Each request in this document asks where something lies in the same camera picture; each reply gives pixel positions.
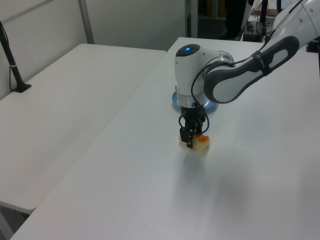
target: white robotic arm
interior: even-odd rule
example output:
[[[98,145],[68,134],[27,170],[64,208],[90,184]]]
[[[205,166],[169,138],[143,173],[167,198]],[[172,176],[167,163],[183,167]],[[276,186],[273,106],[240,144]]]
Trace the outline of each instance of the white robotic arm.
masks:
[[[182,113],[179,120],[185,119],[185,126],[180,124],[182,141],[192,148],[193,135],[202,133],[205,117],[209,121],[203,108],[204,94],[219,104],[237,99],[250,85],[320,36],[319,13],[319,0],[300,0],[289,6],[276,17],[270,40],[238,65],[226,52],[206,50],[196,44],[182,47],[175,56],[176,91]]]

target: table surface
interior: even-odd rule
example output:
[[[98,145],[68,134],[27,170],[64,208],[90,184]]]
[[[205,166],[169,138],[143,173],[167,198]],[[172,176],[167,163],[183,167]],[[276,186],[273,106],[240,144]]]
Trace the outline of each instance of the table surface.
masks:
[[[209,115],[205,152],[179,144],[174,55],[238,61],[261,43],[179,38],[12,240],[315,240],[318,56],[301,49]]]
[[[165,51],[81,44],[0,101],[0,205],[31,213]]]

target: gray floor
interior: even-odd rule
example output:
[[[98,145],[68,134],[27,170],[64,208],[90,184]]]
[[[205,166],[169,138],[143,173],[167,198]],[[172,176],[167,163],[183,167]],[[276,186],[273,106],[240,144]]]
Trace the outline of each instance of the gray floor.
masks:
[[[9,240],[28,216],[28,214],[0,206],[0,240]]]

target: cable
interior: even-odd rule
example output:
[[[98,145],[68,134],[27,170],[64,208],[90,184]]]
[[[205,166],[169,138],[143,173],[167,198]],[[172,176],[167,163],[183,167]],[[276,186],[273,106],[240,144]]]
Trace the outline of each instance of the cable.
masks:
[[[182,126],[182,124],[181,124],[181,118],[179,117],[179,125],[180,125],[180,127],[184,127],[184,126]]]
[[[200,102],[196,99],[195,95],[194,95],[194,85],[196,83],[196,80],[198,79],[198,77],[200,76],[200,74],[206,70],[208,67],[210,67],[211,64],[209,65],[206,65],[204,68],[202,68],[198,74],[196,75],[196,77],[194,78],[193,82],[192,82],[192,85],[191,85],[191,96],[193,97],[195,103],[197,104],[197,108],[201,108],[204,112],[204,115],[205,115],[205,118],[207,120],[207,124],[206,124],[206,129],[204,131],[202,131],[202,133],[204,134],[206,131],[208,131],[209,127],[210,127],[210,120],[209,120],[209,117],[208,117],[208,114],[206,113],[204,107],[200,104]]]
[[[10,86],[10,91],[13,92],[11,87],[11,67],[10,66],[9,66],[9,86]]]
[[[257,17],[256,17],[256,23],[258,22],[258,20],[259,20],[259,10],[260,10],[260,7],[261,7],[261,5],[262,5],[262,2],[260,3],[260,5],[257,7]]]
[[[6,38],[6,42],[8,43],[8,46],[9,46],[9,38],[8,38],[7,33],[6,33],[6,30],[5,30],[3,25],[1,26],[1,28],[2,28],[2,30],[4,32],[4,35],[5,35],[5,38]],[[11,67],[10,67],[10,65],[9,65],[9,86],[10,86],[10,91],[13,92],[12,87],[11,87]]]

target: black cable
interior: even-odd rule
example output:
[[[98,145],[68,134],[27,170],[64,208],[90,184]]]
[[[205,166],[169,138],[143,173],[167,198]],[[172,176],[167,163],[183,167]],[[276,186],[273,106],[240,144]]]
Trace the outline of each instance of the black cable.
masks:
[[[206,131],[208,131],[209,127],[210,127],[210,121],[209,121],[209,117],[208,117],[208,114],[206,113],[204,107],[200,104],[200,102],[196,99],[195,95],[194,95],[194,85],[196,83],[196,80],[198,79],[198,77],[200,76],[200,74],[206,70],[208,67],[210,67],[211,64],[209,65],[206,65],[204,68],[202,68],[199,73],[196,75],[196,77],[194,78],[193,82],[192,82],[192,85],[191,85],[191,96],[193,97],[195,103],[197,104],[197,108],[201,108],[204,112],[204,115],[205,115],[205,118],[207,120],[207,124],[206,124],[206,129],[204,131],[202,131],[202,133],[204,134]]]
[[[10,86],[10,91],[13,92],[11,87],[11,67],[10,66],[9,66],[9,86]]]
[[[5,35],[5,38],[6,38],[6,42],[8,43],[8,46],[9,46],[9,38],[8,38],[8,35],[6,33],[6,30],[4,28],[4,26],[1,26],[3,32],[4,32],[4,35]],[[10,91],[13,92],[12,90],[12,87],[11,87],[11,67],[9,66],[9,86],[10,86]]]
[[[293,8],[291,8],[291,10],[289,11],[289,14],[291,14],[292,11],[293,11],[296,7],[298,7],[298,5],[299,5],[300,3],[302,3],[302,1],[303,1],[303,0],[298,1],[298,2],[296,3],[296,5],[294,5]]]
[[[180,127],[184,127],[184,126],[182,126],[182,124],[181,124],[181,118],[179,117],[179,125],[180,125]]]
[[[260,5],[257,7],[257,17],[256,17],[256,23],[258,22],[258,20],[259,20],[259,10],[260,10],[260,7],[261,7],[261,5],[262,5],[262,2],[260,3]]]

